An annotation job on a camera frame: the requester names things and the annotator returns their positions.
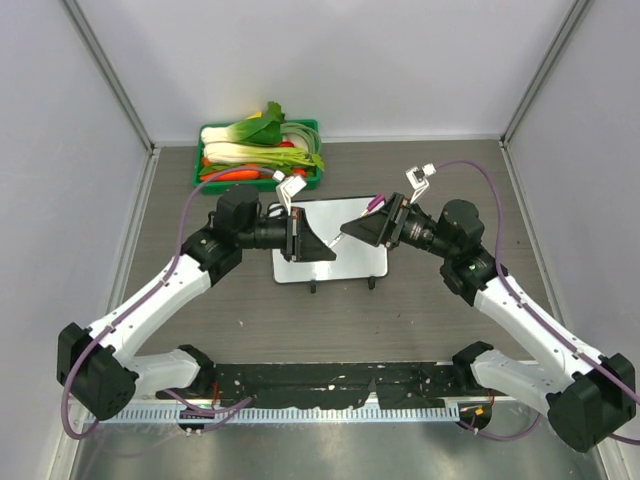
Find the pink white marker pen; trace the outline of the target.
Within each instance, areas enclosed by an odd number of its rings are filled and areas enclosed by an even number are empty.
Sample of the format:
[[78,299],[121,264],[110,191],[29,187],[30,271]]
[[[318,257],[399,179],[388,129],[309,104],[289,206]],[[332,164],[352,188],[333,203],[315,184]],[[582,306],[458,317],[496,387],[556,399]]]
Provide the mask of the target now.
[[[365,217],[368,214],[372,213],[378,206],[383,204],[385,201],[385,196],[382,194],[376,195],[372,200],[369,201],[366,208],[360,213],[359,218]],[[334,249],[344,238],[346,234],[340,232],[328,245],[330,249]]]

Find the small whiteboard with black frame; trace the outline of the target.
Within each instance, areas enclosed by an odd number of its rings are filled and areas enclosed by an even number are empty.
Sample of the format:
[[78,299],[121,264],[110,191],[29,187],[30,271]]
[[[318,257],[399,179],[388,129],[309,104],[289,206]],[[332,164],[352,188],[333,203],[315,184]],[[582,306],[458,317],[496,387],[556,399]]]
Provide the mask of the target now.
[[[296,201],[302,207],[313,231],[329,245],[340,233],[342,224],[359,217],[374,196],[326,200]],[[278,251],[272,253],[273,277],[278,284],[306,283],[314,292],[319,283],[364,279],[373,289],[376,280],[388,273],[387,250],[372,247],[350,236],[332,249],[337,259],[331,262],[294,263],[284,260]]]

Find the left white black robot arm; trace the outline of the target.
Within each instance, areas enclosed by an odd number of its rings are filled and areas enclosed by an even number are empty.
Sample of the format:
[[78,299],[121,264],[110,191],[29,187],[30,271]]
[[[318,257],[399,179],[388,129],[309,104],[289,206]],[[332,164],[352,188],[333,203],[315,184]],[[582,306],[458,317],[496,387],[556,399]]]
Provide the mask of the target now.
[[72,323],[58,338],[57,379],[99,421],[134,398],[164,390],[200,399],[215,383],[215,364],[191,345],[140,356],[141,346],[186,304],[206,293],[242,261],[246,250],[277,250],[288,262],[333,261],[336,254],[312,230],[301,207],[277,216],[261,211],[258,190],[233,186],[207,224],[178,244],[163,270],[110,314],[82,328]]

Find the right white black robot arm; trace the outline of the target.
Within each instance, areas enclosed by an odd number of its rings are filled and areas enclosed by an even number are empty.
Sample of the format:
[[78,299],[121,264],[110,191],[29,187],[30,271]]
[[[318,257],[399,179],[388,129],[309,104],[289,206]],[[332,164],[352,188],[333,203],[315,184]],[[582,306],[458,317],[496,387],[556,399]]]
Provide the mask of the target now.
[[485,227],[473,203],[451,200],[433,219],[395,193],[340,230],[371,246],[407,244],[441,258],[448,289],[499,324],[536,361],[511,359],[477,341],[453,357],[451,380],[460,393],[503,393],[546,418],[566,445],[582,453],[634,419],[639,396],[633,364],[580,340],[524,292],[484,248]]

